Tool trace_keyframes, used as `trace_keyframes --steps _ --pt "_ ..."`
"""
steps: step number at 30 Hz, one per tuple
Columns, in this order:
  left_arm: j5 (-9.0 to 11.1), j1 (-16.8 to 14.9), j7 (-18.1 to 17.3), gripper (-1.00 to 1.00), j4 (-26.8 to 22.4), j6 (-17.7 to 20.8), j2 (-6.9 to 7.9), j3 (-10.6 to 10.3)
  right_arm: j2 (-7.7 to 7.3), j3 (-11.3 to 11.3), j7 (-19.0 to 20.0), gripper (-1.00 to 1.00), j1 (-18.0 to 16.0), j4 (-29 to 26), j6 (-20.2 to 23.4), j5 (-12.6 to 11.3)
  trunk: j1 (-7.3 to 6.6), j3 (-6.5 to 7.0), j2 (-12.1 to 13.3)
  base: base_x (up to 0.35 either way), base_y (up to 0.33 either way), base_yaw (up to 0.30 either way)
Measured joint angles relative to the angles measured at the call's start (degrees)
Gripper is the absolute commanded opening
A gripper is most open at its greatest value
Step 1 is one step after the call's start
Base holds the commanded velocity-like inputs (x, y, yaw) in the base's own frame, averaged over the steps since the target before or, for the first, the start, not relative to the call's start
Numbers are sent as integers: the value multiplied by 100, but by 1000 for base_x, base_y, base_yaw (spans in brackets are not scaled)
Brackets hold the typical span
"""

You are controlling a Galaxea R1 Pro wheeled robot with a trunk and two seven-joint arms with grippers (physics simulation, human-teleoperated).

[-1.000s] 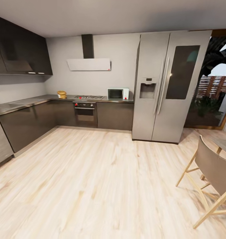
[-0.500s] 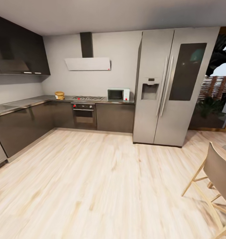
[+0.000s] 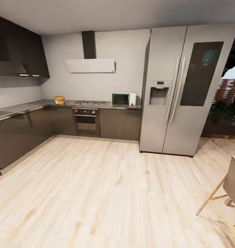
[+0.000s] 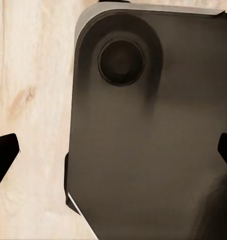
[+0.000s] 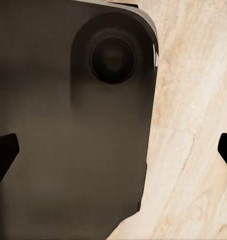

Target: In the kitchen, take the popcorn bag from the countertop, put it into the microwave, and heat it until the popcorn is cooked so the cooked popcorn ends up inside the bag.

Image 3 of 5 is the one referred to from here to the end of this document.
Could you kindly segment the popcorn bag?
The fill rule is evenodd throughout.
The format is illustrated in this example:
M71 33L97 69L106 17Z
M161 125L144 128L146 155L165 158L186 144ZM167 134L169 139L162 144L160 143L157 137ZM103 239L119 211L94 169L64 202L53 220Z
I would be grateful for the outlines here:
M56 104L61 104L61 105L65 104L65 97L64 96L56 95L56 96L54 96L54 98L55 98Z

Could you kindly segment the microwave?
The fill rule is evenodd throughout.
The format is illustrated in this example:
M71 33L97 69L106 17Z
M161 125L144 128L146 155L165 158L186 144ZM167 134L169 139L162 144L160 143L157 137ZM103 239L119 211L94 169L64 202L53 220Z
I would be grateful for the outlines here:
M114 91L111 94L112 105L126 105L135 106L136 104L136 92L129 91Z

